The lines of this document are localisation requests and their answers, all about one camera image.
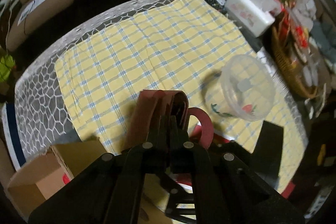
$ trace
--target cable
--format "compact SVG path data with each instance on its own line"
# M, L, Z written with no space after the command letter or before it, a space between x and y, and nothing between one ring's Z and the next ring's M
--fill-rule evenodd
M25 17L25 22L23 22L23 33L25 33L25 30L26 30L26 19L27 19L27 16L30 14L30 12L32 11L32 8L34 7L34 4L35 4L35 0L33 0L33 5L30 7L29 9L29 12L27 13L26 17Z
M8 30L7 30L6 41L5 41L5 43L6 43L6 52L7 52L7 54L8 54L8 49L7 49L7 38L8 38L8 34L9 34L9 28L10 28L10 26L11 26L11 16L12 16L12 9L9 8L9 10L10 10L10 14L9 14L9 19L8 19Z

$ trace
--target table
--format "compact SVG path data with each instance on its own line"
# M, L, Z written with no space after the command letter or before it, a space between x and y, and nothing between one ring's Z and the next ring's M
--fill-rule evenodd
M64 35L25 71L16 83L15 106L18 132L27 160L45 152L49 145L65 142L76 135L64 105L54 69L55 62L62 53L112 24L172 1L133 0L112 8ZM252 40L251 47L255 51L258 50ZM258 57L268 65L274 82L282 87L282 95L290 108L292 117L295 119L295 125L303 143L306 144L306 134L301 115L276 65L263 49L258 52Z

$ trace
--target red strap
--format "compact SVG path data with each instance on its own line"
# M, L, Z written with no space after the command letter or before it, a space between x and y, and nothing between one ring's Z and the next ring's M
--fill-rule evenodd
M189 108L188 115L195 116L201 123L202 135L201 138L199 139L198 144L204 147L205 149L208 149L213 139L213 124L211 122L210 117L205 111L201 110L198 107Z

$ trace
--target plastic cup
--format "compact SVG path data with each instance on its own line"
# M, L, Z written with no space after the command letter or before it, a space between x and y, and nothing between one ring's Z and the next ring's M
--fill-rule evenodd
M248 55L235 55L207 85L208 111L218 118L264 119L274 103L275 87L266 67Z

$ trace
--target yellow object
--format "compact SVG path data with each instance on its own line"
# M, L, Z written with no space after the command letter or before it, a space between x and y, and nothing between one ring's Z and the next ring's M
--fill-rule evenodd
M203 87L236 54L256 57L230 20L203 0L175 0L101 30L66 51L55 69L80 138L96 135L107 151L118 154L141 90L183 90L190 107L206 110ZM284 127L281 193L305 146L278 91L266 120ZM196 123L190 119L190 125ZM216 123L216 129L253 151L261 125L228 118ZM165 206L163 200L156 202L159 208Z
M321 166L323 164L323 160L326 156L327 150L326 150L326 145L322 144L321 145L321 149L320 149L320 153L317 157L317 166Z
M11 55L5 55L0 58L0 82L7 81L14 66L15 61Z

